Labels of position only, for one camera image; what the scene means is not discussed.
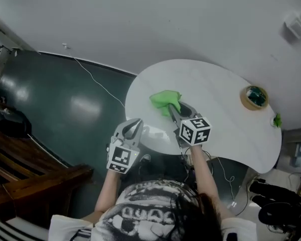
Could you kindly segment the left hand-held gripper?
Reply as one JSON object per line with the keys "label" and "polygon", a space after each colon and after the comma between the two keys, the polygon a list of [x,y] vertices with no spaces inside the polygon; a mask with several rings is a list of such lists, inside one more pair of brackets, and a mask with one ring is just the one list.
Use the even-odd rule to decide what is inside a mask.
{"label": "left hand-held gripper", "polygon": [[[129,171],[140,154],[138,145],[142,131],[143,120],[140,118],[126,120],[117,126],[107,149],[106,168],[108,170],[121,174],[126,174]],[[132,139],[126,138],[127,132],[131,132],[130,137]]]}

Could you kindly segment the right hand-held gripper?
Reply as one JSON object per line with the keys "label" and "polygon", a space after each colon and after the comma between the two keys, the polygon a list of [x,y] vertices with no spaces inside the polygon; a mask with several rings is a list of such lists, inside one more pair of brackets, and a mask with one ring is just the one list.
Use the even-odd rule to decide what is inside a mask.
{"label": "right hand-held gripper", "polygon": [[212,129],[208,119],[185,102],[180,101],[179,105],[180,112],[173,104],[168,105],[172,121],[177,126],[174,133],[179,147],[182,149],[207,142]]}

